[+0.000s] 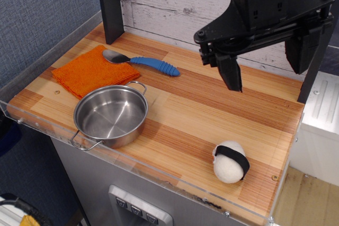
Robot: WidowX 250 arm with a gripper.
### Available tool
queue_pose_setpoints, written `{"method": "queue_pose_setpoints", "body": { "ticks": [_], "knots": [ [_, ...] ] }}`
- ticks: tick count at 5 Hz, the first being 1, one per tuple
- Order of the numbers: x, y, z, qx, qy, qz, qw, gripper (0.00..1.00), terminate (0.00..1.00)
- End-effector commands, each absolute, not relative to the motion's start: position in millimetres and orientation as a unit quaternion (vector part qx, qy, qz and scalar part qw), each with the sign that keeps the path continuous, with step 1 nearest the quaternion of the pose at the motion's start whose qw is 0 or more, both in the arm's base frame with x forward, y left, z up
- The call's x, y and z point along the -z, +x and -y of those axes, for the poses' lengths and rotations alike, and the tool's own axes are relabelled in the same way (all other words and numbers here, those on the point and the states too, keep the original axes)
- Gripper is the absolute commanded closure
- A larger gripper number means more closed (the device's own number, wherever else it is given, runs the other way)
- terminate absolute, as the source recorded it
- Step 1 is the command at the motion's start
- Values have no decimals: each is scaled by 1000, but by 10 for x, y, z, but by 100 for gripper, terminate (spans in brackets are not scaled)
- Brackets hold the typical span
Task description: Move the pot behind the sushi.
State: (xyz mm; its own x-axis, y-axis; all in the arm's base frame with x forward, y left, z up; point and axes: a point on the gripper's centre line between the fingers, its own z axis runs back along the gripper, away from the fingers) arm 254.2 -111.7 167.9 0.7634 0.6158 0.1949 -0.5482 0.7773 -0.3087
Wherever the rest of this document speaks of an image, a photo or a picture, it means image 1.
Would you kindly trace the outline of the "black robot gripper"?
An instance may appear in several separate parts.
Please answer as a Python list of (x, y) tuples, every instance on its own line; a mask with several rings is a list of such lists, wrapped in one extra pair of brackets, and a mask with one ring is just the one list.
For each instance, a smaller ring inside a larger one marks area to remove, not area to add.
[(284, 42), (287, 60), (300, 75), (333, 26), (329, 9), (334, 1), (231, 0), (222, 15), (194, 35), (202, 62), (217, 65), (227, 88), (242, 92), (237, 56)]

